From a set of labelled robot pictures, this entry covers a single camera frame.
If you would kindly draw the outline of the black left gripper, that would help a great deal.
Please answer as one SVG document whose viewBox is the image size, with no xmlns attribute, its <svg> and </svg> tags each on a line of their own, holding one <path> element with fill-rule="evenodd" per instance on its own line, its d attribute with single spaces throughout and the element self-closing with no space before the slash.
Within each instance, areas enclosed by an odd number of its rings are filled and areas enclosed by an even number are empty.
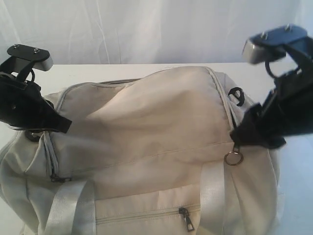
<svg viewBox="0 0 313 235">
<path fill-rule="evenodd" d="M 17 130 L 67 133 L 72 121 L 60 115 L 54 105 L 41 95 L 41 87 L 31 79 L 0 73 L 0 121 Z"/>
</svg>

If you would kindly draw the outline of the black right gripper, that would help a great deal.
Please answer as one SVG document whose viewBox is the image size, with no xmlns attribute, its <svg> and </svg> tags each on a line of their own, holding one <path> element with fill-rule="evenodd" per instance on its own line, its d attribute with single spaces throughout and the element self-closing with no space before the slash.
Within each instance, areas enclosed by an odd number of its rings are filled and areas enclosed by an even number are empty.
<svg viewBox="0 0 313 235">
<path fill-rule="evenodd" d="M 296 68 L 282 75 L 267 69 L 275 88 L 263 104 L 248 108 L 230 133 L 236 146 L 280 147 L 284 137 L 313 132 L 313 70 Z"/>
</svg>

